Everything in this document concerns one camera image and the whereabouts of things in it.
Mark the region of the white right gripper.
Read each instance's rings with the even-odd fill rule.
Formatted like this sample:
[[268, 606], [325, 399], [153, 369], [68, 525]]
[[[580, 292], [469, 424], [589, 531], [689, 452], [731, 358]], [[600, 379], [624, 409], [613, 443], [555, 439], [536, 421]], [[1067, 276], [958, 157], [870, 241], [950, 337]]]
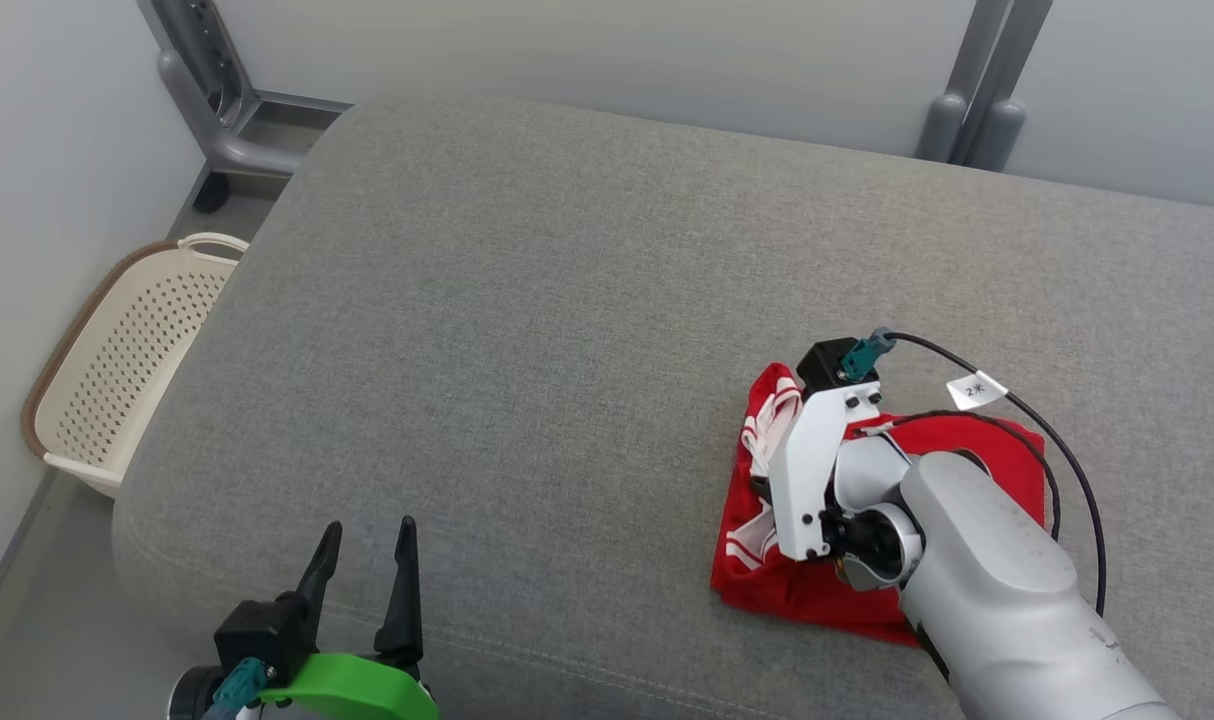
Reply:
[[819, 515], [849, 425], [880, 414], [872, 395], [881, 382], [826, 389], [804, 401], [770, 460], [770, 492], [777, 548], [794, 561], [822, 559], [830, 552]]

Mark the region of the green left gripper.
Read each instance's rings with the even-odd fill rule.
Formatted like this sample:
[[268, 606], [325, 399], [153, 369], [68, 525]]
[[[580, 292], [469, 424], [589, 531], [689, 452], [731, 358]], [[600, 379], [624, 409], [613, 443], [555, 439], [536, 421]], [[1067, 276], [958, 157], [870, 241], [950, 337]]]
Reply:
[[[341, 521], [327, 525], [296, 593], [305, 602], [302, 637], [316, 641], [325, 589], [337, 569]], [[403, 516], [395, 548], [397, 566], [388, 610], [374, 637], [378, 661], [351, 653], [310, 656], [283, 687], [263, 688], [263, 705], [301, 705], [327, 719], [438, 719], [438, 705], [419, 680], [398, 667], [424, 657], [418, 527]]]

